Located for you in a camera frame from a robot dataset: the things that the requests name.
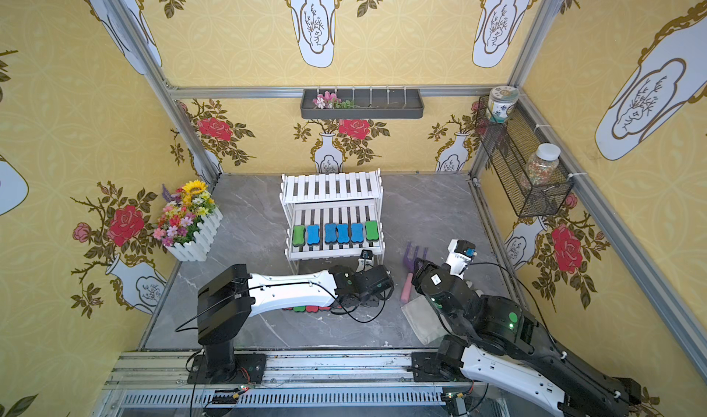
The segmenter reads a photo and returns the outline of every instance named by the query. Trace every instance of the jar lid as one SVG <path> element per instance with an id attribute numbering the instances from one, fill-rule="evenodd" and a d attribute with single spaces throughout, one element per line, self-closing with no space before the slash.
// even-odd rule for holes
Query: jar lid
<path id="1" fill-rule="evenodd" d="M 560 147 L 550 143 L 540 144 L 535 155 L 545 161 L 554 161 L 560 157 Z"/>
<path id="2" fill-rule="evenodd" d="M 518 90 L 513 86 L 497 86 L 490 90 L 492 100 L 497 103 L 513 103 L 518 99 Z"/>

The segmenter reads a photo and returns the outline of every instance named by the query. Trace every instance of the pink handle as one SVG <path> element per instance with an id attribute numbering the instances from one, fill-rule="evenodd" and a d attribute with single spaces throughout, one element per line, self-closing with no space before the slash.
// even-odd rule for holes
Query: pink handle
<path id="1" fill-rule="evenodd" d="M 400 302 L 402 302 L 403 304 L 406 304 L 410 301 L 410 290 L 412 290 L 412 273 L 407 274 L 405 286 L 403 286 L 402 293 L 400 294 Z"/>

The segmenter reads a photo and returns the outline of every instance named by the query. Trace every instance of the white picket planter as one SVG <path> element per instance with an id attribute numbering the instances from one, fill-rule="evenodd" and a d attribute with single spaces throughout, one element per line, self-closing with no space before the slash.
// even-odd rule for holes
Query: white picket planter
<path id="1" fill-rule="evenodd" d="M 211 244 L 214 243 L 214 236 L 216 236 L 218 226 L 220 226 L 223 218 L 224 215 L 221 214 L 221 210 L 217 207 L 213 214 L 203 218 L 197 224 L 199 231 L 194 233 L 194 240 L 184 245 L 175 243 L 172 247 L 167 247 L 167 250 L 181 262 L 203 262 L 207 260 L 207 253 L 211 249 Z"/>

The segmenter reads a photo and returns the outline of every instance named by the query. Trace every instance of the blue sponge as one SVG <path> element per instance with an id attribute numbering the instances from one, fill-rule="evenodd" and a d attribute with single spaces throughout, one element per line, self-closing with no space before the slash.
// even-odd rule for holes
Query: blue sponge
<path id="1" fill-rule="evenodd" d="M 307 227 L 307 245 L 317 245 L 322 238 L 319 236 L 319 226 Z"/>
<path id="2" fill-rule="evenodd" d="M 363 242 L 363 224 L 351 224 L 351 242 L 356 244 Z"/>
<path id="3" fill-rule="evenodd" d="M 337 226 L 339 232 L 339 244 L 349 243 L 349 224 L 339 224 Z"/>
<path id="4" fill-rule="evenodd" d="M 324 243 L 334 244 L 337 241 L 337 225 L 324 224 Z"/>

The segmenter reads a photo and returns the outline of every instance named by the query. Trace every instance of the gray tray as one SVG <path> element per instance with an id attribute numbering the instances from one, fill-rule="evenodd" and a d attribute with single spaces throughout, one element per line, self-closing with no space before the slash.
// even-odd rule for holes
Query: gray tray
<path id="1" fill-rule="evenodd" d="M 320 89 L 318 93 L 325 91 L 333 93 L 334 89 Z M 305 89 L 302 94 L 300 110 L 305 120 L 416 120 L 425 110 L 419 89 L 337 89 L 337 98 L 352 100 L 356 105 L 353 109 L 318 109 L 313 103 L 316 97 L 317 89 Z"/>

